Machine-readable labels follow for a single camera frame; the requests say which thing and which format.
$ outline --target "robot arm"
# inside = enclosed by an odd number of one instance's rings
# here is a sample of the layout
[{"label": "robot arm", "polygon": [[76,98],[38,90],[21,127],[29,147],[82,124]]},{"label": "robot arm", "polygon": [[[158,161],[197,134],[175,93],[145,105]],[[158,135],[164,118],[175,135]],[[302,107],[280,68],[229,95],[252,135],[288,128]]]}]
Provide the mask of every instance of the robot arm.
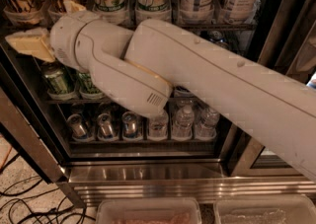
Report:
[{"label": "robot arm", "polygon": [[[51,45],[113,100],[150,117],[181,85],[316,181],[315,91],[171,24],[147,20],[133,33],[87,15],[62,18]],[[82,27],[66,33],[69,20]]]}]

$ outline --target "bottle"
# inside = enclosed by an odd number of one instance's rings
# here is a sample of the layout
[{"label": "bottle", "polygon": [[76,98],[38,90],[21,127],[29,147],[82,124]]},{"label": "bottle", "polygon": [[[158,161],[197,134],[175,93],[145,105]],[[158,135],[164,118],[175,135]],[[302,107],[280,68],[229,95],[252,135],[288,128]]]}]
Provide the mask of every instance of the bottle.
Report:
[{"label": "bottle", "polygon": [[218,124],[219,118],[219,113],[210,107],[202,110],[199,121],[196,125],[196,138],[213,138],[216,135],[216,125]]},{"label": "bottle", "polygon": [[179,109],[175,115],[172,127],[172,137],[176,140],[187,140],[192,134],[192,125],[195,121],[195,113],[190,105]]},{"label": "bottle", "polygon": [[166,111],[148,119],[148,136],[150,138],[166,138],[169,117]]}]

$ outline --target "floor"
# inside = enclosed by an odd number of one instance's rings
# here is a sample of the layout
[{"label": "floor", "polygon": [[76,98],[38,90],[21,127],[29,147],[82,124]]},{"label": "floor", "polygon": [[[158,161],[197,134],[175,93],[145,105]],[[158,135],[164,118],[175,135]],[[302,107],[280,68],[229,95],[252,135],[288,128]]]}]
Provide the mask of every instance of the floor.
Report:
[{"label": "floor", "polygon": [[[0,167],[3,166],[3,161],[5,160],[7,154],[10,152],[7,161],[12,159],[17,152],[12,149],[9,143],[0,135]],[[6,190],[8,187],[13,185],[14,183],[25,180],[22,183],[18,183],[15,187],[11,187]],[[19,223],[23,218],[30,214],[28,207],[32,210],[32,212],[48,212],[49,210],[55,208],[57,209],[61,200],[65,197],[64,193],[58,189],[58,187],[54,184],[48,185],[46,182],[41,182],[38,174],[23,160],[23,158],[19,157],[16,161],[14,161],[7,169],[4,170],[2,174],[0,174],[0,191],[6,192],[7,194],[17,194],[34,184],[38,184],[32,190],[23,193],[18,196],[2,196],[0,195],[0,223],[1,224],[16,224]],[[48,192],[47,194],[37,196],[35,198],[29,198],[34,195],[39,195],[44,192]],[[21,201],[18,200],[26,198],[25,202],[28,207]],[[66,209],[72,206],[71,202],[68,199],[65,199],[61,206],[59,207],[59,211]],[[34,217],[29,220],[24,221],[24,224],[33,224],[33,223],[63,223],[63,224],[75,224],[79,221],[81,215],[74,215],[66,218],[69,214],[72,213],[82,213],[82,209],[75,209],[72,211],[67,211],[63,215],[60,215],[57,220],[53,220],[56,217],[55,214],[49,215],[51,221],[49,221],[46,217],[38,217],[38,220]],[[97,209],[96,208],[87,208],[86,215],[91,216],[93,218],[96,217]],[[86,217],[82,222],[84,224],[92,224],[95,221],[88,219]]]}]

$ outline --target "food container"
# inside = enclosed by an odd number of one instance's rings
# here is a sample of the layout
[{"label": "food container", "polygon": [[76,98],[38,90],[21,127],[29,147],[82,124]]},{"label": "food container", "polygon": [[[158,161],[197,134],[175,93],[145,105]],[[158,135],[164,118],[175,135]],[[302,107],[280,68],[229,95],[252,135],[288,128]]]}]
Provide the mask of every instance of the food container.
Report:
[{"label": "food container", "polygon": [[175,218],[182,218],[184,215],[189,216],[188,221],[179,219],[179,223],[201,224],[199,207],[195,199],[166,197],[105,200],[99,205],[96,224],[128,223],[127,221],[131,220],[139,220],[139,223],[149,221],[173,223],[172,219],[175,221]]},{"label": "food container", "polygon": [[215,224],[316,223],[316,208],[303,195],[236,197],[214,204]]}]

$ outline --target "plastic bottle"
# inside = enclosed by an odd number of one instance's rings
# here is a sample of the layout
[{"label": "plastic bottle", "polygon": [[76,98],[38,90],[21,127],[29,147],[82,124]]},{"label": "plastic bottle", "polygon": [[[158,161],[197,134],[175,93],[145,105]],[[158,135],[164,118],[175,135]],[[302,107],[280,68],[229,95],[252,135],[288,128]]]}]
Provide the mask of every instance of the plastic bottle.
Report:
[{"label": "plastic bottle", "polygon": [[219,118],[219,113],[210,107],[202,110],[196,126],[196,138],[205,140],[213,138],[216,135],[215,127]]},{"label": "plastic bottle", "polygon": [[172,127],[172,137],[175,140],[187,140],[192,135],[192,125],[195,121],[195,113],[190,105],[179,109],[175,115]]}]

